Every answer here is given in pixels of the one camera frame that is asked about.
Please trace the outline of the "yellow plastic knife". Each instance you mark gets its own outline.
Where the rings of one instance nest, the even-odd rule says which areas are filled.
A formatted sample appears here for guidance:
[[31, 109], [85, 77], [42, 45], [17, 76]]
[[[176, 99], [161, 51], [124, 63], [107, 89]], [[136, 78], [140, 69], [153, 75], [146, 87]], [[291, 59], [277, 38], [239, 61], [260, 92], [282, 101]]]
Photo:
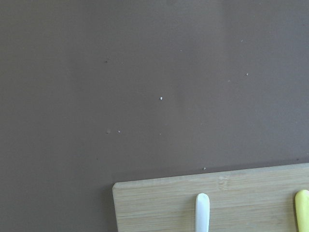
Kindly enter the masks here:
[[301, 190], [295, 195], [295, 211], [299, 232], [309, 232], [309, 191]]

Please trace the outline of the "white ceramic spoon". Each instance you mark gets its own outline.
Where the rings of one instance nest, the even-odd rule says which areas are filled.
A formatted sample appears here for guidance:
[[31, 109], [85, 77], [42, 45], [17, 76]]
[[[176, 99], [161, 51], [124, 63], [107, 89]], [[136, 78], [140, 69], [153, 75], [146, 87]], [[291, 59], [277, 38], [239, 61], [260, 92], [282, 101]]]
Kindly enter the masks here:
[[200, 193], [196, 197], [195, 232], [208, 232], [210, 224], [210, 199], [207, 194]]

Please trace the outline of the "bamboo cutting board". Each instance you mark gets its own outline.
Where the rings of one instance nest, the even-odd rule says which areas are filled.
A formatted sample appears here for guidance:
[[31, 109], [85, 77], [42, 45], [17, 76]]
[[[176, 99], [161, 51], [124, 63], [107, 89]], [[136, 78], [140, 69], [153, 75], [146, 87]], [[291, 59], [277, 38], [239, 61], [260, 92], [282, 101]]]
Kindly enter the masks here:
[[211, 232], [295, 232], [294, 198], [309, 187], [306, 163], [114, 184], [120, 232], [193, 232], [195, 201], [210, 199]]

